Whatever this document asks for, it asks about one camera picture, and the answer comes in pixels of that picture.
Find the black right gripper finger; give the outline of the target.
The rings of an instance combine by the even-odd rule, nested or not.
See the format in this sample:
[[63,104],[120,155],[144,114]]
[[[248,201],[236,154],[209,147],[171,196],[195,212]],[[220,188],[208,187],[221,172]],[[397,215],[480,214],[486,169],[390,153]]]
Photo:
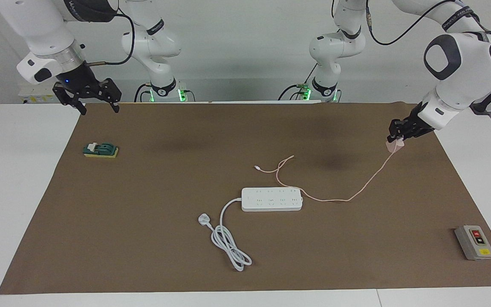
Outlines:
[[109,103],[115,113],[119,112],[121,91],[111,78],[106,78],[105,80],[101,81],[101,100]]
[[87,109],[84,104],[80,102],[79,94],[74,94],[73,96],[70,96],[68,91],[61,83],[55,83],[53,85],[53,93],[62,105],[71,106],[78,110],[81,115],[86,115]]

